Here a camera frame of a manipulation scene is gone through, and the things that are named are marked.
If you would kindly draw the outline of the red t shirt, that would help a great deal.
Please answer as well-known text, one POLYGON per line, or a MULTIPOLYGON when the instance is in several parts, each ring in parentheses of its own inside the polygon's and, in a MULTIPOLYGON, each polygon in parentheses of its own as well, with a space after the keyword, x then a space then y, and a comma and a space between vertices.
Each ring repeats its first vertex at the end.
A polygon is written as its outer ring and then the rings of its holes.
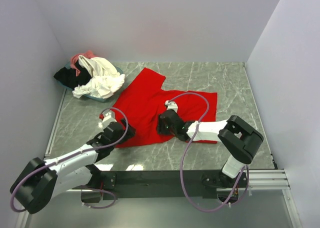
MULTIPOLYGON (((120 109, 126 115, 136 133, 133 138, 118 144, 117 148, 164 143, 174 137, 157 133, 158 115, 166 110, 165 101, 184 94, 186 91, 162 90, 165 79, 165 76, 145 67, 120 94, 113 107, 120 109)), ((218 93, 190 92, 200 94, 208 100, 209 110, 202 121, 215 122, 218 93)), ((175 99, 175 102, 178 105, 177 113, 185 122, 198 120, 207 108, 205 101, 197 95, 183 95, 175 99)))

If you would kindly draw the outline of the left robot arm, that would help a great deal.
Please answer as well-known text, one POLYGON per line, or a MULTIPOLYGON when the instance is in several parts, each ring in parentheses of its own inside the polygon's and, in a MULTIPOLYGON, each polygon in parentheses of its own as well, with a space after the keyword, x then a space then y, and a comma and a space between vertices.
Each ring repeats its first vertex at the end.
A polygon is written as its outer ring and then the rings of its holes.
POLYGON ((126 119, 107 122, 105 128, 80 148, 57 158, 32 159, 10 188, 10 206, 15 212, 35 214, 57 195, 74 188, 85 188, 102 195, 104 181, 96 162, 106 158, 115 146, 136 134, 126 119), (22 205, 19 210, 14 202, 22 205))

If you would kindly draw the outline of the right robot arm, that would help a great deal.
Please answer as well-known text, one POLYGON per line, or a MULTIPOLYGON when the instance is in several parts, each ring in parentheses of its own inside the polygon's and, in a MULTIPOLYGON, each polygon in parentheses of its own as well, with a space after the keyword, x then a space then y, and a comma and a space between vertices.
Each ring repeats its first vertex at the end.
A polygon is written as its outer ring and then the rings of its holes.
POLYGON ((159 135, 173 135, 182 142, 219 142, 230 156, 217 174, 203 177, 209 188, 230 188, 245 165, 252 163, 263 135, 237 115, 222 121, 183 121, 177 112, 168 109, 158 115, 156 131, 159 135))

